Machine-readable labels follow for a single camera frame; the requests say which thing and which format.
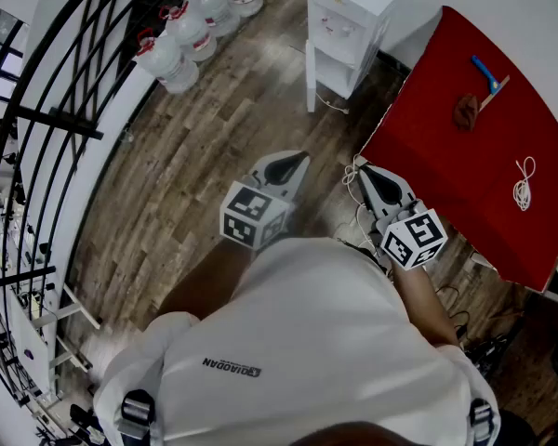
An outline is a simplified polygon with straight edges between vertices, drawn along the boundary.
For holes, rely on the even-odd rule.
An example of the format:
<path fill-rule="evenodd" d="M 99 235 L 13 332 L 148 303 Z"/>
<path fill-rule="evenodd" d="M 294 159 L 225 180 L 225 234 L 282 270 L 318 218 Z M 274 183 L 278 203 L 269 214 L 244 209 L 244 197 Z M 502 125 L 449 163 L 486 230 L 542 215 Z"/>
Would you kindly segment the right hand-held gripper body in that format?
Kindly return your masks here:
<path fill-rule="evenodd" d="M 425 265 L 445 246 L 447 234 L 434 209 L 415 200 L 379 229 L 380 250 L 404 270 Z"/>

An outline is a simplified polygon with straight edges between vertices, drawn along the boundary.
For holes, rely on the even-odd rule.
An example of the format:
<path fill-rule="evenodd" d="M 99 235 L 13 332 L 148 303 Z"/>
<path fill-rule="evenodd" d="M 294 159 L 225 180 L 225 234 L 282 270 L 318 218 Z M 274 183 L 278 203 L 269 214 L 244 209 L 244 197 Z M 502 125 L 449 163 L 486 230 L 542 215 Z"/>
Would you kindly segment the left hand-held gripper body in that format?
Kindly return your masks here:
<path fill-rule="evenodd" d="M 258 251 L 285 228 L 292 196 L 259 170 L 234 181 L 220 205 L 220 235 Z"/>

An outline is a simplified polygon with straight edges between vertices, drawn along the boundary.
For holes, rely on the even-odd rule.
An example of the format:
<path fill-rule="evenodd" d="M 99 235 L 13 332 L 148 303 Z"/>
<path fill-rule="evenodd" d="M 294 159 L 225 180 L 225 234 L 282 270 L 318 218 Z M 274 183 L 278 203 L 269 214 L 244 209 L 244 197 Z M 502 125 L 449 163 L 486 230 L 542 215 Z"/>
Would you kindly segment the person's right forearm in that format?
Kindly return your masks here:
<path fill-rule="evenodd" d="M 437 296 L 423 267 L 404 270 L 394 264 L 393 285 L 401 297 L 410 322 L 433 346 L 459 347 L 454 324 Z"/>

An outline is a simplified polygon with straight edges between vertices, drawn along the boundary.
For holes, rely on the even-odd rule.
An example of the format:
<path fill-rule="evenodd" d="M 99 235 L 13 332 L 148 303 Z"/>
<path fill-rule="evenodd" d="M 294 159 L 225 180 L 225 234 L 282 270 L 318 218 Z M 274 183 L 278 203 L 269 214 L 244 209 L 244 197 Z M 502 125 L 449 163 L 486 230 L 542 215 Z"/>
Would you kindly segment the person's left forearm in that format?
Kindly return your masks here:
<path fill-rule="evenodd" d="M 253 252 L 232 241 L 219 242 L 168 293 L 157 317 L 185 312 L 198 320 L 210 316 L 232 298 Z"/>

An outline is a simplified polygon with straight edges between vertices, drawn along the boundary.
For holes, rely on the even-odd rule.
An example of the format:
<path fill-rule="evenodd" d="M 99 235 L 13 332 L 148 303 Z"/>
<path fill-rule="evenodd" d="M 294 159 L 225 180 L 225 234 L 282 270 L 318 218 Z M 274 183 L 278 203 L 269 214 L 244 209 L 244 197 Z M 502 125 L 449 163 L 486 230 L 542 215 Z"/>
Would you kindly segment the brown cloth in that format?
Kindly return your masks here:
<path fill-rule="evenodd" d="M 474 94 L 462 96 L 454 110 L 453 122 L 458 129 L 472 131 L 481 109 L 481 103 Z"/>

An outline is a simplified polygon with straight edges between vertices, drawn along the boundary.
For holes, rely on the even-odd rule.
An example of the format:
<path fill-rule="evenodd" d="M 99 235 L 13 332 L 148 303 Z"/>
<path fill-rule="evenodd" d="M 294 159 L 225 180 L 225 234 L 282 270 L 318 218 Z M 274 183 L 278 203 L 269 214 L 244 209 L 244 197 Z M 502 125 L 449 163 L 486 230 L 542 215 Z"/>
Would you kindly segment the person's white shirt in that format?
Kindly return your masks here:
<path fill-rule="evenodd" d="M 367 255 L 291 238 L 198 320 L 156 317 L 110 363 L 111 446 L 495 446 L 496 397 L 460 347 L 431 345 Z"/>

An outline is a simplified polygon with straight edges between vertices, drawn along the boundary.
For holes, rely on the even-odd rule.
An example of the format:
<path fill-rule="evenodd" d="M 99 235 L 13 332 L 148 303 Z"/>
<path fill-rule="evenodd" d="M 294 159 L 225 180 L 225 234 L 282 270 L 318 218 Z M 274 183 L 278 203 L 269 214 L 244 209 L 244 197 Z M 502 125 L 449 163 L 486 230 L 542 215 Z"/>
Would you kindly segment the black metal railing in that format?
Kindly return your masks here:
<path fill-rule="evenodd" d="M 181 0 L 34 0 L 0 115 L 0 382 L 28 408 L 76 356 L 57 337 L 80 230 L 123 131 L 155 86 L 137 63 Z"/>

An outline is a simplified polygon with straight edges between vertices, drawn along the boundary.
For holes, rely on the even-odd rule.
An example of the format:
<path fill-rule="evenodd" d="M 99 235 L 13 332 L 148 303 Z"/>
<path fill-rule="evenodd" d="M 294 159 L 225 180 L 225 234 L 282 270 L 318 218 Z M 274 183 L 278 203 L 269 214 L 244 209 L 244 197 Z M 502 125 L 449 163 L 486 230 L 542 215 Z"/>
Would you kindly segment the blue handled squeegee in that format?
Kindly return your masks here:
<path fill-rule="evenodd" d="M 497 95 L 497 93 L 510 81 L 510 76 L 507 75 L 501 81 L 497 80 L 496 77 L 492 74 L 492 72 L 489 71 L 487 67 L 481 62 L 481 60 L 475 55 L 472 55 L 472 63 L 483 74 L 483 76 L 487 80 L 487 87 L 488 87 L 489 94 L 480 103 L 480 111 L 481 111 L 492 101 L 492 99 Z"/>

